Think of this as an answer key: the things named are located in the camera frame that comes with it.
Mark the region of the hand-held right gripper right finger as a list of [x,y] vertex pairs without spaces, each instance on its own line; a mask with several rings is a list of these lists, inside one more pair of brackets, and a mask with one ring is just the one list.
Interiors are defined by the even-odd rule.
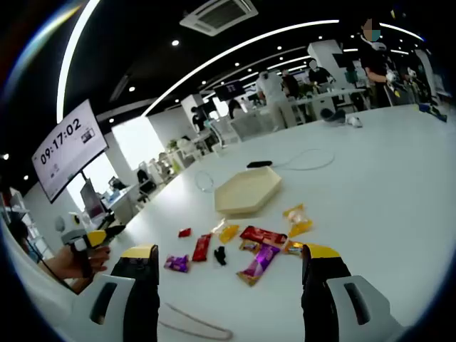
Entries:
[[301,307],[305,341],[396,341],[405,331],[390,302],[370,282],[352,275],[338,252],[305,244]]

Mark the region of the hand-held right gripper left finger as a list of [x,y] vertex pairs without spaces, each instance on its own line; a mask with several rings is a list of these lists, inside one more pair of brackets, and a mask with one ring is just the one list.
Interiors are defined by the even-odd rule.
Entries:
[[124,251],[76,304],[77,341],[156,341],[160,307],[158,245]]

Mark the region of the person's left hand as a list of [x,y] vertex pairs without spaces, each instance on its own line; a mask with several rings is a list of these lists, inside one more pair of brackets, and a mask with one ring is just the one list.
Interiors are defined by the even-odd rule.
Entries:
[[[90,257],[88,257],[91,268],[90,275],[99,271],[105,271],[107,267],[104,263],[110,258],[110,247],[98,247]],[[69,246],[62,247],[57,255],[45,260],[41,268],[54,275],[57,279],[81,279],[83,278],[83,266],[76,260]]]

